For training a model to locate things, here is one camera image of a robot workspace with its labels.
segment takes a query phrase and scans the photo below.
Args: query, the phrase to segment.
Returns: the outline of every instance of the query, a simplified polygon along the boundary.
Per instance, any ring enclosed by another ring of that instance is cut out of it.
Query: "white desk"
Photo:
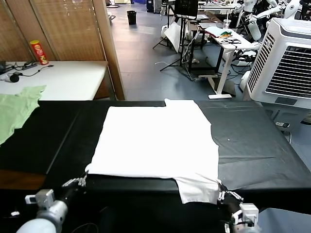
[[[235,39],[240,40],[241,43],[240,44],[234,44],[234,45],[232,45],[232,44],[221,44],[221,42],[224,40],[223,38],[215,38],[215,37],[213,37],[213,39],[216,40],[217,43],[221,47],[223,47],[225,49],[224,52],[226,52],[228,54],[228,56],[227,56],[227,60],[225,62],[225,66],[224,66],[222,75],[220,77],[217,89],[215,89],[215,82],[214,82],[213,78],[207,76],[208,82],[211,85],[211,87],[213,88],[213,91],[215,92],[215,95],[209,95],[208,96],[208,98],[210,98],[212,100],[215,100],[215,99],[228,99],[228,98],[232,97],[230,94],[223,95],[222,92],[223,92],[223,88],[224,88],[225,82],[227,80],[227,76],[228,76],[228,72],[229,72],[229,69],[230,69],[230,66],[231,66],[231,62],[232,62],[232,59],[233,59],[234,51],[235,50],[244,50],[244,49],[251,50],[251,49],[255,48],[255,46],[252,45],[252,43],[250,43],[248,40],[244,39],[242,36],[237,34],[235,31],[233,31],[231,29],[228,29],[228,30],[231,31],[232,37],[235,38]]]
[[[53,67],[45,68],[31,77],[20,76],[17,83],[0,81],[0,93],[16,94],[26,86],[46,85],[42,92],[41,100],[93,100],[95,94],[105,78],[109,95],[115,99],[111,80],[107,72],[108,62],[104,61],[63,61],[50,62]],[[19,71],[25,75],[36,73],[43,66],[37,65],[33,68]]]

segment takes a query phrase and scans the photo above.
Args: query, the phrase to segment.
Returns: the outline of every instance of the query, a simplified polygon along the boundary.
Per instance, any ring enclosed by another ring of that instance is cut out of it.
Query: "computer screen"
[[[195,17],[198,14],[198,0],[176,0],[175,15]]]

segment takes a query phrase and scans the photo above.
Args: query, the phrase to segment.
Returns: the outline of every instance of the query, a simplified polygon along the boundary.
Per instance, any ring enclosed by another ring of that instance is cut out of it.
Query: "air vent grille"
[[[311,49],[287,47],[266,92],[311,99]]]
[[[273,38],[273,36],[269,33],[267,33],[264,41],[262,42],[261,48],[260,48],[260,52],[258,54],[257,60],[253,66],[252,72],[249,76],[248,79],[248,86],[250,88],[250,92],[253,91],[257,80],[261,74],[261,71],[268,59],[268,56],[270,54],[270,51],[272,49],[272,46],[274,44],[275,39]]]

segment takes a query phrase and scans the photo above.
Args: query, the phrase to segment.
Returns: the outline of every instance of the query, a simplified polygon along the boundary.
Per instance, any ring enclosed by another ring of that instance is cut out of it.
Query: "air conditioner unit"
[[[280,129],[299,123],[311,109],[311,22],[273,18],[246,86]]]

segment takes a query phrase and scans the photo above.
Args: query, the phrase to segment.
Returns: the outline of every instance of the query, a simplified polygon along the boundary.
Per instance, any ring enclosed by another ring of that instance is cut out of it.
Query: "white cloth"
[[[166,107],[110,107],[89,174],[173,178],[183,203],[216,203],[218,146],[192,100]]]

